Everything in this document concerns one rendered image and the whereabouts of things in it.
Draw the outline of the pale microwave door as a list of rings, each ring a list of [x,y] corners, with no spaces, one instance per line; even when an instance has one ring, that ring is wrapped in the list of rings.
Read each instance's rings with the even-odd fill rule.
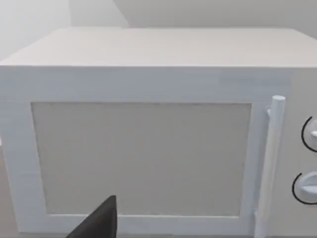
[[[68,233],[107,196],[129,235],[252,235],[266,132],[292,71],[0,66],[0,137],[22,233]]]

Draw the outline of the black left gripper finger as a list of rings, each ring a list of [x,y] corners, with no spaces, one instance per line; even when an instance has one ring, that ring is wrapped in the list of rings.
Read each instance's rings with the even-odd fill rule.
[[[108,197],[65,238],[116,238],[116,196]]]

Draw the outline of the pale microwave oven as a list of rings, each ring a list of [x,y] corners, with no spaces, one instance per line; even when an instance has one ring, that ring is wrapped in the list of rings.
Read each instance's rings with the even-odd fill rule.
[[[19,50],[2,65],[290,69],[267,237],[317,238],[317,205],[301,204],[292,195],[299,173],[317,172],[317,153],[301,141],[306,119],[317,119],[316,39],[291,29],[68,28]],[[254,226],[265,146],[266,141],[259,163]],[[254,229],[246,236],[254,237]]]

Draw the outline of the pale microwave knob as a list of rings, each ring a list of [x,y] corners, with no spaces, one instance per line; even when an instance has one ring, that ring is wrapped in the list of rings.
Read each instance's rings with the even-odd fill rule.
[[[301,141],[310,151],[317,153],[317,119],[310,116],[301,129]]]
[[[317,172],[299,173],[292,183],[292,195],[304,205],[317,205]]]

